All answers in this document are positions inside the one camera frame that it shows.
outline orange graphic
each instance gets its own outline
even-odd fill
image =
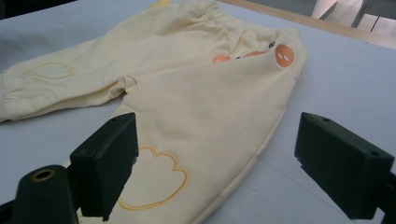
[[[275,54],[276,62],[281,67],[289,67],[294,61],[293,50],[286,45],[278,45],[276,47]]]
[[[212,63],[222,63],[229,60],[230,60],[230,56],[220,54],[220,55],[216,55],[213,58]]]

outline gray floor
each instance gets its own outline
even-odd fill
[[[359,11],[362,0],[337,0],[335,10],[326,18],[326,21],[333,21],[339,24],[350,26]],[[365,15],[358,29],[371,31],[377,17]],[[386,18],[379,18],[373,33],[396,37],[396,21]]]

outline elastic waistband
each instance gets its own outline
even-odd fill
[[[272,29],[260,26],[253,22],[240,21],[234,16],[224,12],[214,0],[190,0],[195,7],[200,8],[204,14],[214,23],[222,24],[229,31],[250,31],[257,35],[269,35]]]

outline white table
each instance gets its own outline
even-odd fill
[[[153,1],[79,0],[0,21],[0,69],[102,35]],[[309,60],[290,104],[251,174],[205,223],[380,223],[351,221],[294,158],[300,114],[319,114],[396,156],[396,51],[226,4],[235,17],[267,27],[295,27]],[[68,155],[120,104],[67,109],[0,123],[0,203],[14,199],[18,181]]]

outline yellow stitching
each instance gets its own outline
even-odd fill
[[[168,152],[161,152],[157,154],[157,151],[155,150],[154,147],[150,147],[150,146],[144,146],[144,147],[140,147],[139,150],[144,150],[144,149],[148,149],[151,151],[152,153],[152,157],[156,158],[159,156],[167,156],[170,157],[173,161],[174,161],[174,168],[173,168],[173,172],[182,172],[184,174],[184,181],[181,184],[181,186],[168,198],[166,198],[165,200],[162,200],[160,202],[157,203],[150,203],[150,204],[146,204],[146,205],[140,205],[140,206],[133,206],[133,205],[129,205],[127,204],[125,201],[122,200],[121,197],[119,197],[119,204],[121,207],[123,207],[124,209],[127,210],[131,210],[131,211],[136,211],[136,210],[144,210],[144,209],[149,209],[152,207],[156,207],[156,206],[160,206],[163,205],[165,203],[168,203],[169,201],[171,201],[173,198],[175,198],[187,185],[187,182],[189,181],[189,172],[186,169],[180,168],[178,167],[178,161],[177,158],[168,153]]]
[[[70,76],[73,76],[73,75],[74,75],[74,70],[75,70],[74,67],[70,67],[69,74],[68,74],[67,76],[64,76],[64,77],[47,77],[47,76],[45,76],[45,75],[35,75],[35,74],[31,75],[31,74],[28,74],[29,72],[34,71],[34,70],[37,69],[37,68],[44,67],[44,66],[49,65],[49,64],[60,64],[60,65],[62,65],[64,68],[70,67],[70,66],[68,66],[68,65],[65,64],[65,63],[44,63],[44,64],[41,64],[41,65],[39,65],[39,66],[33,67],[33,68],[31,68],[31,69],[28,69],[28,70],[24,71],[22,74],[23,74],[24,76],[45,77],[45,78],[50,78],[50,79],[60,79],[60,78],[70,77]]]

